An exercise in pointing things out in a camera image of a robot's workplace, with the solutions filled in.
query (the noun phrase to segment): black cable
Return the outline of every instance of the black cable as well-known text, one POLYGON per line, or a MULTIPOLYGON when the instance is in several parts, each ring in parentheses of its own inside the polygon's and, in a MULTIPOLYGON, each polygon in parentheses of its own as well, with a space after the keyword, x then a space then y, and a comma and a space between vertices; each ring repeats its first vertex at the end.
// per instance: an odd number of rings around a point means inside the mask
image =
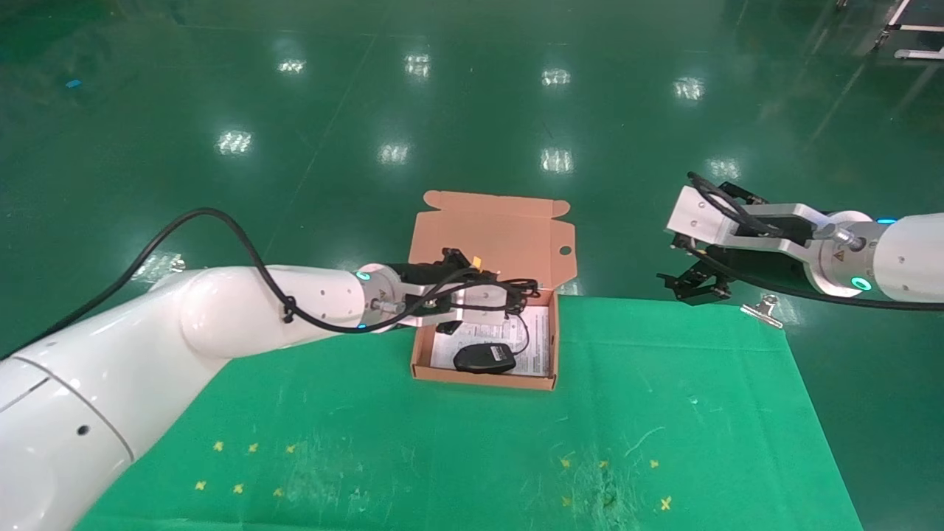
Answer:
POLYGON ((805 291, 802 289, 797 289, 793 287, 788 287, 784 285, 779 285, 776 283, 771 283, 748 275, 741 273, 732 267, 722 264, 718 260, 715 260, 711 256, 705 253, 705 251, 691 247, 689 245, 681 245, 689 252, 691 252, 696 258, 698 258, 702 263, 707 266, 715 269, 716 271, 731 277, 732 279, 739 280, 743 283, 753 284, 761 289, 766 289, 769 291, 775 291, 777 293, 782 293, 784 295, 789 295, 792 297, 799 297, 801 299, 809 300, 818 300, 820 302, 832 302, 835 304, 844 304, 846 306, 858 306, 860 308, 878 308, 883 310, 905 310, 912 312, 942 312, 944 311, 944 302, 906 302, 901 300, 871 300, 871 299, 852 299, 845 297, 836 297, 834 295, 824 295, 815 291, 805 291))
POLYGON ((477 285, 494 285, 494 286, 504 288, 506 291, 509 292, 510 296, 514 293, 515 290, 521 289, 520 285, 514 284, 514 283, 502 283, 499 281, 472 281, 470 283, 464 283, 458 286, 453 286, 449 289, 446 289, 440 292, 440 290, 446 284, 454 282, 460 279, 462 276, 467 275, 469 273, 478 272, 477 269, 473 269, 473 268, 459 269, 447 275, 439 283, 433 286, 433 288, 430 289, 425 295, 420 297, 417 301, 415 301, 412 305, 410 305, 406 310, 396 315, 395 317, 391 317, 379 323, 362 326, 360 328, 349 328, 349 327, 344 327, 344 326, 337 326, 337 325, 322 321, 316 317, 313 317, 312 315, 308 314, 307 312, 305 312, 304 310, 302 310, 296 305, 294 297, 285 295, 285 292, 282 291, 281 287, 278 286, 275 279, 272 278, 272 275, 269 273, 268 269, 265 268, 265 263, 262 261, 262 257, 259 255, 259 252, 256 251, 256 248, 252 245, 252 242, 249 240, 249 237, 246 235, 243 228, 240 227, 239 224, 236 223, 236 221, 232 217, 229 216, 229 214, 226 214, 225 212, 222 212, 213 208, 200 208, 200 209, 192 210, 186 214, 182 214, 181 216, 177 217, 174 221, 171 221, 166 227, 164 227, 160 232, 158 232, 154 236, 154 238, 151 239, 151 241, 147 244, 147 246, 144 247, 141 253, 138 254, 137 258, 135 258, 134 261, 131 262, 131 265, 125 270, 125 272, 122 273, 120 277, 118 277, 118 280, 112 283, 104 291, 102 291, 101 293, 93 297, 91 300, 81 305, 78 309, 74 310, 72 313, 70 313, 66 317, 63 317, 62 319, 57 321, 55 324, 53 324, 52 326, 44 330, 41 334, 33 337, 32 339, 25 342, 20 347, 17 347, 16 349, 14 349, 12 352, 10 352, 10 354, 20 351, 28 347, 29 345, 32 345, 33 343, 36 343, 37 341, 40 341, 51 334, 55 334, 56 332, 78 321, 83 316, 88 314, 91 310, 95 309, 102 302, 104 302, 109 297, 114 295, 128 281, 131 280, 131 277, 134 276, 135 272, 141 268, 144 261, 147 260, 147 257, 150 256, 152 252, 154 252, 154 250, 158 247, 158 245, 160 245, 160 243, 163 242, 167 238, 167 236, 169 236, 172 232, 176 231, 184 223, 202 215, 208 215, 210 217, 215 217, 223 221, 223 223, 225 223, 227 227, 229 227, 229 229, 236 235, 236 238, 239 240, 239 242, 245 248, 246 252, 249 254, 249 258, 252 261, 252 265, 256 268, 256 271, 262 277, 262 281, 265 283, 266 286, 268 286, 269 290, 272 291, 272 293, 276 296, 278 301, 284 305, 287 318, 298 316, 302 320, 314 326, 317 326, 318 328, 327 330, 329 332, 335 332, 338 334, 368 334, 376 330, 379 330, 381 328, 385 328, 385 327, 397 324, 401 319, 409 316, 412 312, 419 309, 420 306, 422 306, 424 303, 426 303, 429 300, 434 300, 434 299, 444 297, 446 295, 450 295, 457 291, 463 290, 467 287, 473 287, 477 285))
POLYGON ((512 355, 517 356, 523 351, 528 349, 528 346, 531 344, 531 331, 528 330, 528 323, 525 322, 525 318, 521 314, 515 314, 518 317, 518 320, 521 321, 521 326, 525 327, 525 346, 521 347, 520 351, 512 352, 512 355))
POLYGON ((701 198, 707 201, 711 206, 718 209, 722 214, 724 214, 725 217, 731 219, 734 223, 748 227, 749 229, 756 231, 758 234, 769 236, 771 238, 779 237, 784 233, 779 228, 768 225, 767 223, 757 219, 756 216, 749 214, 748 211, 744 210, 744 207, 741 206, 741 204, 738 203, 736 199, 731 197, 724 190, 721 190, 715 186, 708 179, 693 171, 688 172, 688 178, 692 181, 692 186, 695 187, 695 190, 699 193, 701 198), (724 199, 724 202, 727 203, 727 207, 719 203, 716 196, 724 199))

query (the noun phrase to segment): metal stand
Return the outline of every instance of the metal stand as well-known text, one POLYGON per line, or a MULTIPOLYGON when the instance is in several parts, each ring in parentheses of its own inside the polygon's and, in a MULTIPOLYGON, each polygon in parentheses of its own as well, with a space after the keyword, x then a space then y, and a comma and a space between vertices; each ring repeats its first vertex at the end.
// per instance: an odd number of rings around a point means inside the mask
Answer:
MULTIPOLYGON (((891 19, 888 20, 888 23, 885 24, 885 28, 879 33, 879 36, 875 39, 875 44, 872 46, 872 51, 878 50, 885 45, 885 42, 891 37, 892 31, 926 31, 934 33, 944 33, 944 26, 915 26, 908 24, 899 24, 898 21, 901 19, 902 14, 904 13, 905 8, 908 7, 908 4, 911 3, 911 0, 902 0, 898 4, 898 8, 895 9, 895 14, 891 16, 891 19)), ((927 51, 927 50, 898 50, 895 52, 895 59, 930 59, 930 60, 944 60, 944 48, 936 52, 927 51)))
POLYGON ((944 48, 936 52, 927 50, 898 50, 895 59, 937 59, 944 60, 944 48))

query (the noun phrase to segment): paper instruction sheet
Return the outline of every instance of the paper instruction sheet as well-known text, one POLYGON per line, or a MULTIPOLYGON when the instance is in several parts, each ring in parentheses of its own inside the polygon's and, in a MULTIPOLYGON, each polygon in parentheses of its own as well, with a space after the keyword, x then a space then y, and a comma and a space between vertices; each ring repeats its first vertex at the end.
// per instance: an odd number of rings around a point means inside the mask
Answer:
POLYGON ((432 340, 430 365, 455 370, 452 358, 459 349, 468 345, 505 343, 511 347, 512 352, 519 351, 528 340, 525 329, 521 326, 522 320, 528 324, 531 342, 523 352, 514 357, 517 363, 515 368, 504 374, 547 377, 550 375, 547 306, 528 306, 521 312, 520 319, 508 316, 501 326, 463 323, 453 335, 437 334, 432 340))

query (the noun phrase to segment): green table mat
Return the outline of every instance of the green table mat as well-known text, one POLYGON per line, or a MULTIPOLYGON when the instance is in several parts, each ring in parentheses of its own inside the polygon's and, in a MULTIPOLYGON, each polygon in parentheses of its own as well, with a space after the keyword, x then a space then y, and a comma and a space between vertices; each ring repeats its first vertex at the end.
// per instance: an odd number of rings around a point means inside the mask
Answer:
POLYGON ((549 393, 415 381, 409 330, 236 360, 78 528, 862 529, 782 332, 560 311, 549 393))

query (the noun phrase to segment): metal clip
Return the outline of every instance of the metal clip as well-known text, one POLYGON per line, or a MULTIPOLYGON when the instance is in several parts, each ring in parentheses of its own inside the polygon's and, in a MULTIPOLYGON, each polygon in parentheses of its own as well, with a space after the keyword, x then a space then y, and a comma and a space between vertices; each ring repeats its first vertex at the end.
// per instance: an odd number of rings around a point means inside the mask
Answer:
POLYGON ((773 313, 773 308, 776 305, 777 297, 775 295, 767 294, 761 298, 761 301, 756 306, 741 304, 741 311, 749 316, 756 317, 764 321, 776 329, 782 329, 784 324, 771 315, 773 313))

